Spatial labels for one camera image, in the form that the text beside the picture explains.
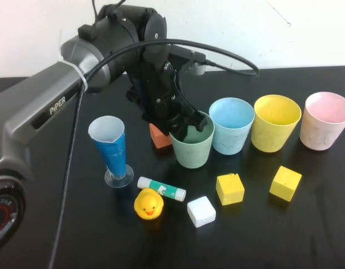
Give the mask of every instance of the glue stick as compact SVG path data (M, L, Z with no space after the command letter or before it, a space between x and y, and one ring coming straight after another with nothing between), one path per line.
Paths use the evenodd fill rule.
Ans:
M139 189L151 188L160 195L178 200L180 202L183 202L186 196L186 190L184 189L179 189L167 184L163 184L161 182L158 182L146 177L139 178L138 188Z

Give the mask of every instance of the white wall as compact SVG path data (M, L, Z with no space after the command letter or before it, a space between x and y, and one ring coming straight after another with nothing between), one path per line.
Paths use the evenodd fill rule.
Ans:
M112 1L96 0L98 10ZM169 38L221 47L260 68L345 65L345 0L127 0L126 4L155 8L167 18ZM90 0L0 0L0 77L33 75L56 62L60 29L65 41L93 20ZM241 68L207 54L213 61Z

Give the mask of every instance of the robotic arm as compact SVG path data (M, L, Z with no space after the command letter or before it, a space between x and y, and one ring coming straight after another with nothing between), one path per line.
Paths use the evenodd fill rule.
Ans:
M29 143L68 107L67 104L78 102L79 108L85 81L82 74L88 82L87 91L98 93L126 72L133 85L127 97L142 109L143 119L164 134L171 132L183 140L188 125L202 131L207 120L186 100L179 74L201 75L205 64L221 66L206 60L204 54L172 43L208 48L238 59L255 71L246 73L225 68L230 72L244 75L259 72L254 64L230 52L189 41L174 41L166 39L166 20L154 9L104 6L94 25L83 25L78 36L62 45L65 62L57 62L0 93L0 203L5 203L0 204L0 208L7 205L4 208L7 218L2 219L2 224L0 221L0 247L23 218L22 180L34 179ZM73 128L77 116L73 119Z
M78 37L62 46L62 55L87 72L93 67L82 66L87 58L97 54L106 58L141 41L166 39L166 20L152 8L108 5L99 12L93 26L83 25L78 33ZM202 131L207 121L185 99L178 74L185 71L202 74L204 66L199 63L205 60L204 54L174 45L149 46L125 53L108 63L105 70L92 79L89 91L101 91L126 71L133 85L127 93L128 98L142 109L143 119L165 135L172 132L183 140L188 125Z

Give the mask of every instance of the red and black dial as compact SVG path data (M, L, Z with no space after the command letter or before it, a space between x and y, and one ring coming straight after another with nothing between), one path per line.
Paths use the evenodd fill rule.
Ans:
M0 247L17 230L24 213L24 194L19 180L0 176Z

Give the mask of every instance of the rubber duck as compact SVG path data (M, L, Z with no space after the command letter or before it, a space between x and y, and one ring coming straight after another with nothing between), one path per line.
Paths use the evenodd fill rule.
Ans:
M134 210L139 217L145 220L153 220L160 216L164 200L153 189L143 189L134 202Z

